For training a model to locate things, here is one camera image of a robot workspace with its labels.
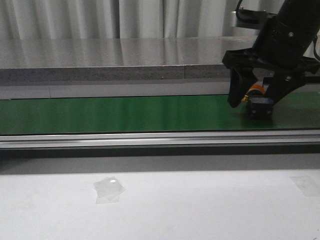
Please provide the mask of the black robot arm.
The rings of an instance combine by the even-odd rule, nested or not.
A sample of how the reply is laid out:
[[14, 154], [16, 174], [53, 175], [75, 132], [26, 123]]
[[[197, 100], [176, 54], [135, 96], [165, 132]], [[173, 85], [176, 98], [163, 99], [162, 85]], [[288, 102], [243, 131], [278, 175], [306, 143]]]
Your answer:
[[255, 68], [270, 70], [273, 78], [264, 94], [274, 103], [306, 84], [306, 73], [316, 74], [319, 60], [305, 57], [320, 30], [318, 0], [286, 0], [277, 14], [235, 9], [242, 28], [259, 29], [251, 48], [228, 50], [222, 59], [230, 70], [228, 102], [237, 107], [257, 82]]

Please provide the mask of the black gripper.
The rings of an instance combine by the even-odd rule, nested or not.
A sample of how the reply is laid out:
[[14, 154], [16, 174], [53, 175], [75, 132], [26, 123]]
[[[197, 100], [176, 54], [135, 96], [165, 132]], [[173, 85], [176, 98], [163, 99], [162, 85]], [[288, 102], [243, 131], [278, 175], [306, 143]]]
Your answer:
[[315, 74], [320, 64], [304, 58], [307, 48], [320, 30], [320, 14], [300, 12], [278, 14], [269, 19], [252, 48], [228, 50], [222, 63], [230, 69], [228, 103], [236, 108], [258, 79], [254, 68], [303, 72], [275, 72], [264, 97], [278, 103], [282, 98], [305, 85], [305, 72]]

